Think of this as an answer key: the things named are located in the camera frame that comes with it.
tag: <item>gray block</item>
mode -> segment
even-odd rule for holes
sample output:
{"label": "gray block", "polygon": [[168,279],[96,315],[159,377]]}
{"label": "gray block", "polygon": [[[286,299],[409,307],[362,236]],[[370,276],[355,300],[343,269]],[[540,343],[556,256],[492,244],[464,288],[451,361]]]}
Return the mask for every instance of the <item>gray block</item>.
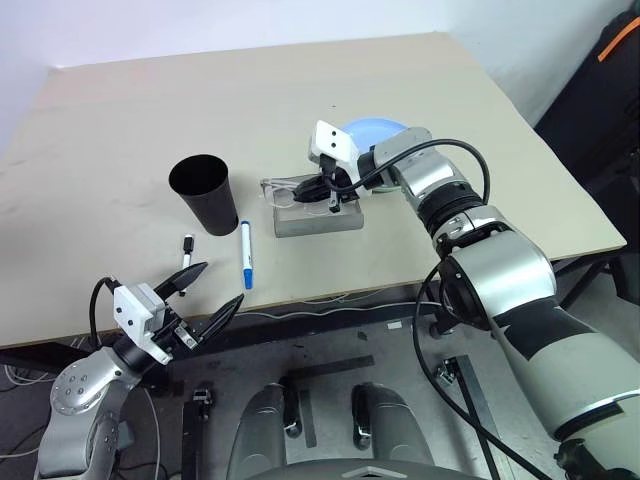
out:
{"label": "gray block", "polygon": [[[303,181],[309,177],[311,175],[287,180]],[[277,205],[291,203],[291,192],[286,190],[277,190],[273,196]],[[273,228],[278,238],[358,230],[363,226],[364,215],[357,200],[342,204],[337,213],[329,211],[328,200],[296,203],[289,208],[273,208]]]}

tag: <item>marker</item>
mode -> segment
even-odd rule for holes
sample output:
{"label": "marker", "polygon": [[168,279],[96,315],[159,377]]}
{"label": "marker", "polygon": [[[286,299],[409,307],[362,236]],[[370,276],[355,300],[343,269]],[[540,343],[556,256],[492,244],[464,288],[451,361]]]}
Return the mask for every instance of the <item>marker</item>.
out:
{"label": "marker", "polygon": [[244,288],[253,288],[253,259],[251,258],[251,225],[246,220],[240,223],[242,232],[242,273],[244,275]]}
{"label": "marker", "polygon": [[[184,257],[182,257],[182,269],[184,270],[191,265],[191,252],[193,252],[193,235],[185,235],[184,243],[182,244],[182,250],[184,251]],[[184,297],[186,290],[180,290],[181,297]]]}

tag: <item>black marker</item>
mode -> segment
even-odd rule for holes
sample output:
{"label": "black marker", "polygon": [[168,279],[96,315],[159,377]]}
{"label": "black marker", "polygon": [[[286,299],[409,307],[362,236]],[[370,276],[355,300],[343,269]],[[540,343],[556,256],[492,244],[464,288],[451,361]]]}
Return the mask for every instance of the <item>black marker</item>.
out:
{"label": "black marker", "polygon": [[[191,265],[191,252],[193,252],[193,235],[184,236],[182,250],[184,250],[184,257],[182,257],[182,269],[184,270],[189,265]],[[179,295],[181,297],[184,297],[186,293],[186,290],[180,290]]]}

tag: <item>black cup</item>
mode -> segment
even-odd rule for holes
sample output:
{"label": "black cup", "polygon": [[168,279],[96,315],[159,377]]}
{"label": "black cup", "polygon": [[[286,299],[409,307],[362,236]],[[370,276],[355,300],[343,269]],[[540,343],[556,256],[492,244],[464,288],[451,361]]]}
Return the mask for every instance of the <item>black cup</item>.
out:
{"label": "black cup", "polygon": [[179,162],[169,174],[169,185],[211,235],[227,235],[238,226],[238,214],[229,188],[229,169],[213,155],[194,155]]}

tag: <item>wooden table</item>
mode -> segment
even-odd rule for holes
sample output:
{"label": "wooden table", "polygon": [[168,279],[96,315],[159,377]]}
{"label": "wooden table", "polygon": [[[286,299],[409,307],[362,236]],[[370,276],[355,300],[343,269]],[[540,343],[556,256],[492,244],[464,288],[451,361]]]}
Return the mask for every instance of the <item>wooden table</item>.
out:
{"label": "wooden table", "polygon": [[[415,282],[437,262],[399,193],[361,201],[362,230],[277,239],[260,179],[313,173],[318,119],[380,116],[476,146],[491,203],[551,259],[611,250],[624,239],[462,47],[432,33],[181,55],[51,74],[0,163],[2,345],[87,331],[89,294],[105,275],[153,285],[180,265],[209,268],[183,315],[243,291],[240,234],[207,235],[167,183],[171,167],[212,153],[230,167],[251,221],[255,288],[244,308]],[[477,191],[473,159],[443,147]],[[114,328],[110,295],[99,329]]]}

